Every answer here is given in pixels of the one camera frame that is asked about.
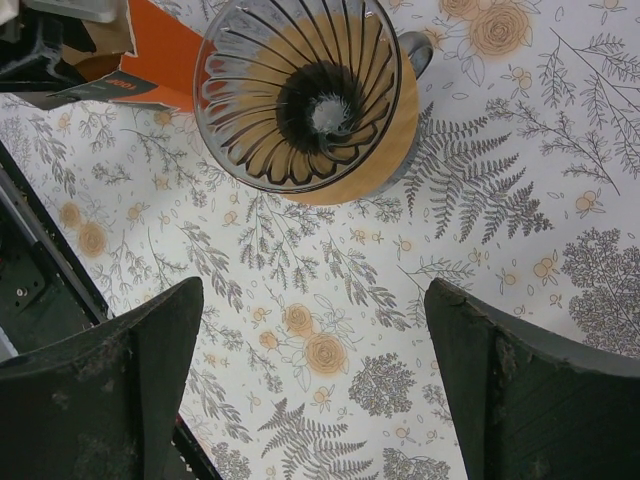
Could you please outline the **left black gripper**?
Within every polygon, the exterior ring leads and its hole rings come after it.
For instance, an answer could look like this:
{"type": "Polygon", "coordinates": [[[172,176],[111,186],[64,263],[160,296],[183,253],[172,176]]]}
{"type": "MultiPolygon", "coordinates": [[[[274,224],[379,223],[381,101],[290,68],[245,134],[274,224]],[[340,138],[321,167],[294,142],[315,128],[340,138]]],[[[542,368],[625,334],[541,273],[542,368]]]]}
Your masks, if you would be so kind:
{"type": "Polygon", "coordinates": [[[65,61],[63,49],[95,53],[96,45],[79,19],[16,3],[17,15],[1,25],[1,91],[58,92],[85,78],[65,61]]]}

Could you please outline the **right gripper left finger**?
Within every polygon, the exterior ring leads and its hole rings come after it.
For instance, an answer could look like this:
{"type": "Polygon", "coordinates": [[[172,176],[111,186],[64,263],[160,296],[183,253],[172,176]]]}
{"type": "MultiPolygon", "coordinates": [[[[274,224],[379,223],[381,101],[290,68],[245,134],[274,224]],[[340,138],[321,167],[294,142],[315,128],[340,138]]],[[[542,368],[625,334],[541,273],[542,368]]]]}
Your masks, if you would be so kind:
{"type": "Polygon", "coordinates": [[[2,478],[161,478],[203,306],[203,282],[190,277],[2,362],[2,478]]]}

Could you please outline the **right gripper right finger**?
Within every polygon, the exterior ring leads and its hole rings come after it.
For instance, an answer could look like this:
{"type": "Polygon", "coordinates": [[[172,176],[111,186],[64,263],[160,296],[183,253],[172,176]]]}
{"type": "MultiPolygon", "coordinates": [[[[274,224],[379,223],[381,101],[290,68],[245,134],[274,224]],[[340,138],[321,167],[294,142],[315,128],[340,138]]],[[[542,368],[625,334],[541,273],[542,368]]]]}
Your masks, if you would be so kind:
{"type": "Polygon", "coordinates": [[[434,279],[426,320],[470,479],[636,479],[639,362],[434,279]]]}

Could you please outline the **coffee filter package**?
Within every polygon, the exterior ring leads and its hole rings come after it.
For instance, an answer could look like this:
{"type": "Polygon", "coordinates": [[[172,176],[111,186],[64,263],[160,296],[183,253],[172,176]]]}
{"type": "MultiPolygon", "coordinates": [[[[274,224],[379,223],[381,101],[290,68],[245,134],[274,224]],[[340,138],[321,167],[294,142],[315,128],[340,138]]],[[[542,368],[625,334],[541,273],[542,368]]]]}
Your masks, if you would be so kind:
{"type": "Polygon", "coordinates": [[[92,52],[65,46],[85,82],[48,95],[156,110],[193,111],[193,80],[205,30],[222,1],[118,1],[109,23],[83,20],[92,52]]]}

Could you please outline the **grey glass dripper cone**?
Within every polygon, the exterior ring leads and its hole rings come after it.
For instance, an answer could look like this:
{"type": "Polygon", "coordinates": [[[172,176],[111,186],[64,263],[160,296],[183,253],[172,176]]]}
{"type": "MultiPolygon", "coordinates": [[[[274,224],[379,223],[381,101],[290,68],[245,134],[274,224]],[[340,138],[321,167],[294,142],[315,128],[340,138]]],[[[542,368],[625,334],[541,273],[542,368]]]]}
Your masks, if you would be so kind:
{"type": "Polygon", "coordinates": [[[376,1],[229,1],[203,37],[194,113],[236,180],[306,193],[371,157],[401,82],[400,45],[376,1]]]}

